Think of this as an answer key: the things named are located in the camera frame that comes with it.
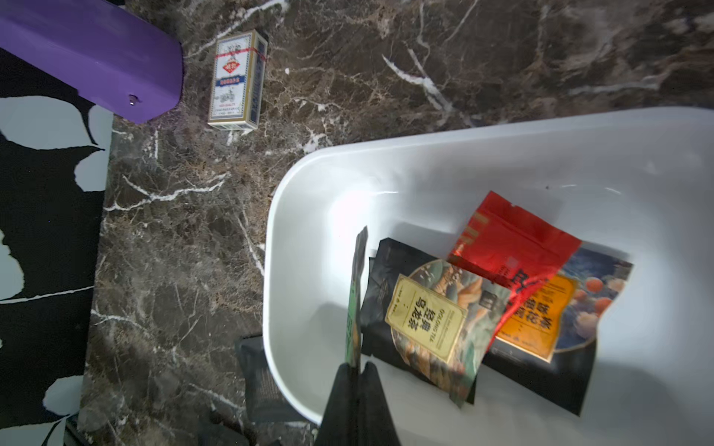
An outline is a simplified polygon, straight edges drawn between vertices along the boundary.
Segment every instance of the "white marble vein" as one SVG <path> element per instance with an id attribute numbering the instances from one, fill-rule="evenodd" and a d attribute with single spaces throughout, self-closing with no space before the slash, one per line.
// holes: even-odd
<path id="1" fill-rule="evenodd" d="M 132 142 L 134 140 L 134 135 L 132 133 L 129 133 L 128 131 L 119 131 L 111 129 L 111 132 L 123 136 L 124 138 L 128 139 L 129 142 Z"/>
<path id="2" fill-rule="evenodd" d="M 427 101 L 436 109 L 442 112 L 442 117 L 437 123 L 439 126 L 442 126 L 448 117 L 451 115 L 453 112 L 454 108 L 451 102 L 444 97 L 443 94 L 439 91 L 438 88 L 436 88 L 436 85 L 434 84 L 434 81 L 431 80 L 431 77 L 429 77 L 426 74 L 426 71 L 424 71 L 424 67 L 422 66 L 421 62 L 419 62 L 419 59 L 417 59 L 416 54 L 414 54 L 414 51 L 409 48 L 407 49 L 407 52 L 409 53 L 409 56 L 412 58 L 412 61 L 414 62 L 414 65 L 416 68 L 419 70 L 419 72 L 422 74 L 422 77 L 419 76 L 412 76 L 409 73 L 406 73 L 405 71 L 399 69 L 397 65 L 395 65 L 392 61 L 387 59 L 384 55 L 382 55 L 382 59 L 384 59 L 385 63 L 387 66 L 394 71 L 394 74 L 399 76 L 399 78 L 403 79 L 404 81 L 407 81 L 413 85 L 418 85 L 424 90 L 424 94 L 426 95 Z"/>
<path id="3" fill-rule="evenodd" d="M 612 93 L 614 91 L 625 90 L 628 88 L 641 88 L 645 90 L 658 90 L 662 76 L 646 76 L 641 81 L 622 82 L 613 85 L 596 85 L 596 86 L 581 86 L 568 90 L 568 95 L 575 96 L 582 93 Z"/>
<path id="4" fill-rule="evenodd" d="M 320 140 L 323 138 L 327 138 L 326 133 L 315 133 L 312 131 L 311 128 L 308 128 L 308 132 L 310 132 L 310 139 L 304 144 L 298 144 L 297 148 L 302 149 L 305 154 L 307 153 L 313 153 L 317 149 L 320 148 Z"/>
<path id="5" fill-rule="evenodd" d="M 145 329 L 144 327 L 142 327 L 142 326 L 141 326 L 140 324 L 138 324 L 135 320 L 132 320 L 132 319 L 130 319 L 130 318 L 127 318 L 126 316 L 103 315 L 103 314 L 101 314 L 100 312 L 98 312 L 97 310 L 94 310 L 94 309 L 91 310 L 91 314 L 95 315 L 96 317 L 98 317 L 98 318 L 100 319 L 100 321 L 97 322 L 97 323 L 94 324 L 94 325 L 99 325 L 99 324 L 105 323 L 105 322 L 107 322 L 107 321 L 109 321 L 109 320 L 113 320 L 113 321 L 115 321 L 115 322 L 126 322 L 126 323 L 128 323 L 128 324 L 130 324 L 130 325 L 133 325 L 134 327 L 137 327 L 138 329 L 144 331 L 145 333 L 148 333 L 148 330 L 147 330 L 147 329 Z"/>
<path id="6" fill-rule="evenodd" d="M 426 62 L 426 59 L 429 58 L 429 54 L 431 54 L 431 46 L 427 44 L 424 41 L 424 2 L 422 1 L 419 4 L 419 35 L 416 37 L 416 43 L 422 46 L 423 48 L 426 48 L 426 56 L 424 56 L 424 60 L 421 62 L 422 64 Z"/>
<path id="7" fill-rule="evenodd" d="M 451 39 L 453 39 L 453 37 L 459 32 L 459 30 L 460 30 L 461 27 L 463 26 L 463 22 L 465 22 L 466 19 L 468 19 L 469 14 L 471 14 L 471 11 L 472 11 L 474 8 L 476 8 L 476 4 L 477 4 L 477 3 L 478 3 L 478 0 L 473 0 L 473 3 L 471 4 L 471 6 L 468 7 L 468 10 L 466 11 L 466 14 L 463 15 L 463 17 L 461 18 L 461 21 L 458 22 L 458 25 L 456 25 L 456 29 L 454 29 L 454 30 L 453 30 L 453 33 L 451 33 L 451 35 L 446 38 L 446 40 L 444 41 L 444 43 L 446 43 L 446 42 L 450 41 Z"/>
<path id="8" fill-rule="evenodd" d="M 245 209 L 243 210 L 243 217 L 246 217 L 246 211 Z M 241 218 L 238 217 L 238 225 L 241 227 L 241 230 L 243 230 L 243 236 L 246 238 L 246 242 L 248 243 L 248 250 L 251 252 L 251 257 L 253 257 L 253 262 L 256 264 L 256 268 L 258 268 L 258 271 L 261 272 L 261 275 L 264 277 L 266 274 L 265 268 L 263 268 L 263 263 L 261 262 L 261 259 L 258 257 L 258 253 L 256 252 L 255 248 L 253 247 L 253 241 L 251 240 L 250 236 L 248 235 L 248 231 L 246 230 L 246 227 L 243 225 L 243 222 L 241 221 Z"/>
<path id="9" fill-rule="evenodd" d="M 132 183 L 126 176 L 123 176 L 124 180 L 126 181 L 127 184 L 129 184 L 134 190 L 141 192 L 144 194 L 147 198 L 140 200 L 138 203 L 134 203 L 129 206 L 121 206 L 119 205 L 116 201 L 114 201 L 114 204 L 109 206 L 108 208 L 104 208 L 105 211 L 111 212 L 111 211 L 130 211 L 131 209 L 138 208 L 139 206 L 143 206 L 145 204 L 152 203 L 154 201 L 172 201 L 176 200 L 177 197 L 181 195 L 185 195 L 187 193 L 205 193 L 205 192 L 212 192 L 216 190 L 217 188 L 220 188 L 223 183 L 226 181 L 226 177 L 230 176 L 228 172 L 222 173 L 221 175 L 214 176 L 210 180 L 208 180 L 209 183 L 213 183 L 214 181 L 218 181 L 218 183 L 213 184 L 212 186 L 206 186 L 203 188 L 183 188 L 183 189 L 176 189 L 174 192 L 166 195 L 161 195 L 157 193 L 152 193 L 148 192 L 146 189 L 142 188 L 141 186 L 138 186 L 134 183 Z"/>
<path id="10" fill-rule="evenodd" d="M 543 5 L 540 8 L 540 17 L 538 19 L 538 42 L 535 46 L 535 54 L 538 57 L 543 57 L 543 34 L 545 33 L 545 20 L 548 18 L 548 13 L 550 13 L 550 6 Z"/>
<path id="11" fill-rule="evenodd" d="M 154 131 L 154 159 L 159 159 L 159 130 Z"/>
<path id="12" fill-rule="evenodd" d="M 178 341 L 179 341 L 178 343 L 181 343 L 182 340 L 186 339 L 186 336 L 188 336 L 188 335 L 193 331 L 193 329 L 196 327 L 196 324 L 198 323 L 198 321 L 199 321 L 200 319 L 201 319 L 201 318 L 197 318 L 197 319 L 193 322 L 193 325 L 191 325 L 191 327 L 188 329 L 188 331 L 186 332 L 185 335 L 181 336 L 181 339 L 178 340 Z"/>
<path id="13" fill-rule="evenodd" d="M 284 13 L 285 11 L 288 10 L 289 4 L 288 4 L 287 0 L 270 0 L 270 1 L 263 3 L 262 5 L 254 6 L 253 8 L 247 9 L 246 12 L 240 17 L 240 19 L 238 21 L 232 23 L 232 25 L 230 25 L 228 28 L 226 28 L 223 31 L 221 31 L 220 33 L 216 34 L 216 37 L 214 37 L 213 39 L 208 41 L 206 44 L 201 45 L 193 53 L 187 54 L 183 58 L 187 59 L 189 57 L 194 57 L 195 55 L 201 53 L 204 49 L 207 49 L 208 47 L 215 45 L 219 39 L 222 39 L 223 37 L 228 36 L 231 32 L 233 32 L 233 30 L 238 28 L 240 25 L 246 23 L 248 21 L 248 19 L 251 18 L 251 16 L 253 14 L 255 14 L 256 12 L 259 12 L 259 11 L 265 11 L 266 9 L 270 9 L 273 6 L 280 6 L 281 13 Z"/>
<path id="14" fill-rule="evenodd" d="M 315 102 L 315 101 L 312 101 L 311 99 L 307 99 L 307 98 L 303 98 L 303 97 L 293 98 L 293 102 L 300 102 L 300 108 L 303 108 L 307 103 L 312 103 L 313 105 L 317 106 L 317 111 L 327 111 L 327 108 L 331 107 L 331 106 L 336 107 L 336 108 L 342 108 L 334 102 L 321 103 L 321 102 Z"/>
<path id="15" fill-rule="evenodd" d="M 209 397 L 211 397 L 215 400 L 218 400 L 218 401 L 222 402 L 223 404 L 232 407 L 235 410 L 238 410 L 239 412 L 243 412 L 245 410 L 244 407 L 237 405 L 236 403 L 234 403 L 233 401 L 230 401 L 228 398 L 224 397 L 223 395 L 215 393 L 213 390 L 204 389 L 202 387 L 199 387 L 199 386 L 193 384 L 192 382 L 189 382 L 188 385 L 193 387 L 194 389 L 198 390 L 199 392 L 201 392 L 205 395 L 208 395 Z"/>

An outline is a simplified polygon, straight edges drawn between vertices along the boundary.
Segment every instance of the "marble countertop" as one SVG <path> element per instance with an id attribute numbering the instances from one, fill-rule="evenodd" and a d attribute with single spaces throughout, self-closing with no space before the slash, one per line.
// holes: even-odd
<path id="1" fill-rule="evenodd" d="M 706 0 L 184 0 L 128 10 L 183 45 L 183 97 L 114 121 L 80 428 L 195 445 L 213 408 L 260 444 L 233 343 L 261 332 L 271 196 L 302 156 L 394 136 L 645 106 L 714 106 Z M 206 125 L 213 44 L 270 38 L 260 128 Z"/>

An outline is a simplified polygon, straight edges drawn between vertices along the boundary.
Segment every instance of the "purple panel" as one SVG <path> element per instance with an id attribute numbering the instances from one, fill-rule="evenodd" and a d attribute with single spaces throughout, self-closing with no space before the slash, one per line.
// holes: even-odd
<path id="1" fill-rule="evenodd" d="M 0 46 L 135 123 L 181 96 L 181 45 L 104 0 L 0 0 Z"/>

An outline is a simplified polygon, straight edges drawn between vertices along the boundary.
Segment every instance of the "oolong tea packet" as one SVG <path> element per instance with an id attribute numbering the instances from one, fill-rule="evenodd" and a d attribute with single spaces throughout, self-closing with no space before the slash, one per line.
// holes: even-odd
<path id="1" fill-rule="evenodd" d="M 361 309 L 362 353 L 408 370 L 459 407 L 511 292 L 445 260 L 385 238 Z"/>

